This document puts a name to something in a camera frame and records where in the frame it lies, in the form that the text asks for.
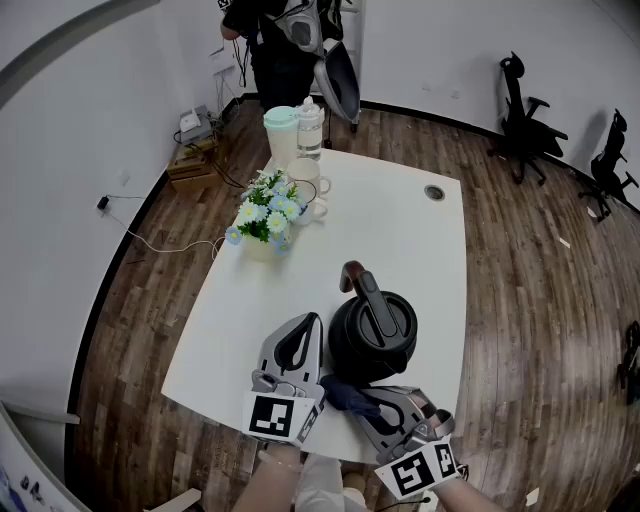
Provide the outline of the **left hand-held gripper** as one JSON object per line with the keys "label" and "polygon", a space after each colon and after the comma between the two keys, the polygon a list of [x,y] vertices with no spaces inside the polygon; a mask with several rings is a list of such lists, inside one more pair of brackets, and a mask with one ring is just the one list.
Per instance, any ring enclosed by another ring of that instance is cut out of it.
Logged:
{"label": "left hand-held gripper", "polygon": [[320,385],[324,327],[315,312],[292,318],[262,344],[252,389],[244,394],[242,432],[300,448],[324,409]]}

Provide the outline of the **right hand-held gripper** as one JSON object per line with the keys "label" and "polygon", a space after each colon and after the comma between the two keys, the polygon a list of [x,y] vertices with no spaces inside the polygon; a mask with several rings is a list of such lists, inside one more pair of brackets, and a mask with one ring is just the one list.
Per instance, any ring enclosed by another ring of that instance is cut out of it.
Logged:
{"label": "right hand-held gripper", "polygon": [[[425,418],[425,395],[419,388],[377,386],[362,393],[379,408],[374,415],[356,415],[356,421],[378,452],[397,444],[406,435],[405,424]],[[450,445],[450,434],[438,437],[427,423],[382,458],[375,473],[399,500],[460,477],[459,465]]]}

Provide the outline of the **person's right hand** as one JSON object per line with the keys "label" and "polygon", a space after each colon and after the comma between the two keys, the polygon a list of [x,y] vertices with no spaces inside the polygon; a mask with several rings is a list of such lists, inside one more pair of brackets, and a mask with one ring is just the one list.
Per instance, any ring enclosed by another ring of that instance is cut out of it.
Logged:
{"label": "person's right hand", "polygon": [[417,432],[428,439],[440,439],[453,432],[455,420],[451,412],[437,408],[421,390],[415,390],[410,397],[422,415]]}

